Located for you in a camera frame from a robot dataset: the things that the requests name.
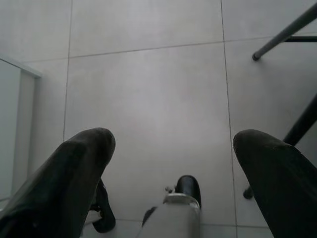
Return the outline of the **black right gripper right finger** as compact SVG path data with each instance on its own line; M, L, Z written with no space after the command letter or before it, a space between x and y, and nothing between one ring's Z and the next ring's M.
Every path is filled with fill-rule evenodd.
M294 146L267 133L237 133L233 149L276 238L317 236L317 169Z

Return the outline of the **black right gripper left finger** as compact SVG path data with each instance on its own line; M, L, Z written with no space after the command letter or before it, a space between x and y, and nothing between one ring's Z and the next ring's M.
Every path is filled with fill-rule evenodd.
M91 210L102 216L97 232L111 231L116 220L101 176L114 150L113 134L101 127L63 142L1 212L1 237L78 238Z

